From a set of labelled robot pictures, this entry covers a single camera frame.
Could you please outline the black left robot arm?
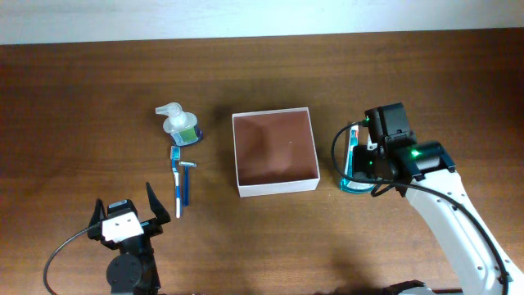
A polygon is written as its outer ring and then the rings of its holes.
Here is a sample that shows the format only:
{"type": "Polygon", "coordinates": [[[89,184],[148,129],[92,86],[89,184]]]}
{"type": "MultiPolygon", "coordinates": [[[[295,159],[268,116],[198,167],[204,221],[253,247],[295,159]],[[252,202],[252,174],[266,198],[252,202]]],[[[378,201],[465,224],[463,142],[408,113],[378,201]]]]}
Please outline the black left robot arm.
{"type": "Polygon", "coordinates": [[[112,294],[157,294],[160,290],[151,238],[163,233],[162,225],[170,222],[170,215],[150,184],[146,190],[153,218],[140,221],[129,199],[109,206],[98,199],[88,224],[90,239],[119,252],[106,269],[112,294]]]}

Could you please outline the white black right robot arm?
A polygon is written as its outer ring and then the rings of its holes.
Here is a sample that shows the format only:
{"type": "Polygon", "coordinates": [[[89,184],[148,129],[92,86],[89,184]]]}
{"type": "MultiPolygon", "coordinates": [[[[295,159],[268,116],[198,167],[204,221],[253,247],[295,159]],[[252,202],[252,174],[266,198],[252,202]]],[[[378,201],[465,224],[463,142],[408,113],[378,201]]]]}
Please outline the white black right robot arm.
{"type": "Polygon", "coordinates": [[[374,197],[392,188],[405,197],[430,227],[464,294],[523,292],[523,273],[472,205],[440,143],[418,143],[410,128],[371,131],[365,145],[358,135],[358,126],[351,127],[342,177],[356,187],[368,184],[374,197]]]}

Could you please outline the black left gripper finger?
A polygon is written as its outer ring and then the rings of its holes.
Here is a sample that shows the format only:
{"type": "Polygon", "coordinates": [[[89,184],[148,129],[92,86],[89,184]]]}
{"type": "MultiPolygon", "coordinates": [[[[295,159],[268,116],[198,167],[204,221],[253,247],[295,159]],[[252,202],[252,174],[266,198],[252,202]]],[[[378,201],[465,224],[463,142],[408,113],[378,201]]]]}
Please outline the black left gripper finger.
{"type": "Polygon", "coordinates": [[[105,218],[106,218],[106,213],[105,213],[103,201],[100,198],[98,198],[95,202],[94,211],[89,221],[89,227],[95,228],[97,226],[100,226],[105,218]]]}
{"type": "Polygon", "coordinates": [[[155,215],[157,224],[166,224],[171,221],[169,212],[161,204],[149,182],[146,182],[147,197],[151,211],[155,215]]]}

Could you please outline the teal Colgate toothpaste tube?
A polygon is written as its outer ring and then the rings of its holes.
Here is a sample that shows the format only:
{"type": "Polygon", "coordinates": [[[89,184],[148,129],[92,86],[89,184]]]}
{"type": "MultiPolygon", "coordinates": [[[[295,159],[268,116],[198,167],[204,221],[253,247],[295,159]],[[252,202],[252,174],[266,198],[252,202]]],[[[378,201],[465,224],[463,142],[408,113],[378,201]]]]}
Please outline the teal Colgate toothpaste tube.
{"type": "Polygon", "coordinates": [[[345,173],[348,177],[353,177],[353,157],[354,148],[359,145],[359,126],[351,126],[347,131],[347,149],[346,149],[346,163],[345,173]]]}

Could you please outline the blue Listerine mouthwash bottle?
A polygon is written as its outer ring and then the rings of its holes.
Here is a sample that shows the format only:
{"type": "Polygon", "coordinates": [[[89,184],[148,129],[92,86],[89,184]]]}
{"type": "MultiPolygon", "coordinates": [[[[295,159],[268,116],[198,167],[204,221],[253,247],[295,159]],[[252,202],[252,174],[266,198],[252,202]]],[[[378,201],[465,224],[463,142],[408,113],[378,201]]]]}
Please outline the blue Listerine mouthwash bottle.
{"type": "MultiPolygon", "coordinates": [[[[370,151],[366,145],[358,145],[354,148],[353,157],[353,177],[357,179],[367,179],[367,169],[369,168],[369,162],[372,160],[370,151]]],[[[346,193],[361,194],[369,193],[373,185],[358,183],[355,181],[342,178],[340,181],[340,190],[346,193]]]]}

